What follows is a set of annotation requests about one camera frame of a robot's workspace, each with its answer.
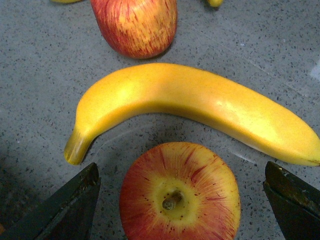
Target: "black metal object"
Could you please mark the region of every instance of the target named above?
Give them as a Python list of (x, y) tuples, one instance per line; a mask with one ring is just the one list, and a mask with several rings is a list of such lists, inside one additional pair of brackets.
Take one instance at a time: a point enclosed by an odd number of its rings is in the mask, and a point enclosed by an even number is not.
[(97, 165), (91, 163), (0, 240), (88, 240), (100, 186)]
[(273, 162), (263, 188), (286, 240), (320, 240), (320, 191)]

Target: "red apple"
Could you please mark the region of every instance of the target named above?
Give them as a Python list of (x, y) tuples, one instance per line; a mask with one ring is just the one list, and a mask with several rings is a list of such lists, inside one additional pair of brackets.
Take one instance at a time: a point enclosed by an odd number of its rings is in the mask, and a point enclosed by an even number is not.
[(232, 240), (241, 207), (236, 178), (219, 156), (199, 144), (170, 142), (132, 164), (119, 209), (129, 240)]
[(177, 0), (90, 0), (104, 39), (118, 53), (146, 59), (164, 52), (177, 30)]

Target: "banana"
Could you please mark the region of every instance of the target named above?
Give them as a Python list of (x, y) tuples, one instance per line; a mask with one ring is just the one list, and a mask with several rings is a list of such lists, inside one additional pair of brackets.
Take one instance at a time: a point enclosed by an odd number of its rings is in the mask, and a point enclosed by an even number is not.
[(218, 8), (224, 0), (207, 0), (211, 7)]
[(227, 78), (172, 63), (123, 68), (93, 84), (78, 103), (65, 159), (80, 164), (97, 136), (144, 113), (189, 118), (276, 159), (320, 166), (320, 139), (293, 112)]
[(76, 2), (80, 2), (82, 0), (51, 0), (51, 1), (55, 3), (61, 3), (61, 4), (73, 4)]

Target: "apple stem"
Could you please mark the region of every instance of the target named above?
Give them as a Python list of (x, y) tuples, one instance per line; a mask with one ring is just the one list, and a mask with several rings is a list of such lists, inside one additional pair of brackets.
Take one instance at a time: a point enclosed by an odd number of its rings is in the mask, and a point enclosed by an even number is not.
[(180, 191), (175, 191), (170, 197), (167, 197), (162, 202), (162, 207), (166, 210), (172, 210), (176, 207), (176, 204), (180, 202), (182, 195)]

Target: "gray countertop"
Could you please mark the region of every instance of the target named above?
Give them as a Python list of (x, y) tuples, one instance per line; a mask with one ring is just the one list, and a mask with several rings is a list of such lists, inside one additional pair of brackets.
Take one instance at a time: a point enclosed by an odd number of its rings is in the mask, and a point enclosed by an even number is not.
[(266, 163), (277, 162), (318, 189), (319, 168), (277, 161), (201, 123), (135, 116), (100, 135), (81, 165), (64, 159), (82, 94), (115, 70), (151, 62), (232, 79), (287, 107), (320, 135), (318, 0), (224, 0), (218, 10), (204, 0), (177, 2), (168, 51), (134, 60), (103, 39), (89, 0), (0, 0), (0, 223), (6, 228), (96, 162), (102, 186), (91, 239), (125, 239), (118, 198), (129, 166), (160, 143), (186, 141), (216, 152), (235, 174), (241, 199), (235, 239), (284, 240), (263, 191)]

